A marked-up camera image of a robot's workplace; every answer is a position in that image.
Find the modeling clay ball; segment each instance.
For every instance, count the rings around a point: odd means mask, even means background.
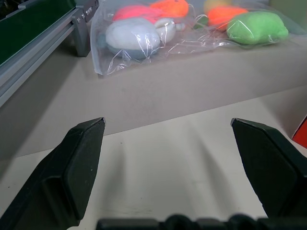
[[[185,17],[189,12],[189,4],[185,0],[161,0],[150,5],[153,9],[164,12],[162,17],[177,18]]]
[[[163,15],[163,12],[159,9],[150,8],[147,6],[141,5],[133,5],[126,6],[119,9],[113,16],[114,21],[123,20],[127,18],[133,17],[142,17],[150,21],[151,23],[155,23],[158,21]]]
[[[204,13],[219,6],[230,6],[232,0],[206,0],[204,3]]]
[[[148,20],[128,18],[116,21],[107,28],[106,45],[117,56],[142,59],[157,52],[160,37]]]
[[[217,26],[220,31],[227,29],[227,24],[237,15],[247,13],[248,10],[234,6],[221,6],[208,12],[209,26]]]
[[[289,32],[277,14],[250,12],[235,17],[228,24],[227,34],[236,42],[254,45],[281,41]]]

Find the table surface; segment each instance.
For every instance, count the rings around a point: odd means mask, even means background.
[[[102,217],[265,216],[245,175],[230,122],[239,117],[287,135],[268,105],[281,105],[306,90],[300,87],[105,136],[85,217],[71,230],[93,230]],[[294,145],[307,156],[307,149]],[[0,216],[50,151],[0,162],[0,168],[6,168]]]

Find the gray surface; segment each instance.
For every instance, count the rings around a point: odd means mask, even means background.
[[[0,108],[0,158],[54,148],[71,127],[100,116],[107,135],[302,86],[306,60],[297,44],[221,48],[102,79],[91,55],[72,57],[61,46]]]

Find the plastic bag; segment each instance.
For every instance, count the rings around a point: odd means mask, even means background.
[[[170,54],[198,53],[219,46],[263,46],[290,35],[306,34],[299,25],[264,4],[230,2],[102,2],[91,27],[95,72],[108,75]]]

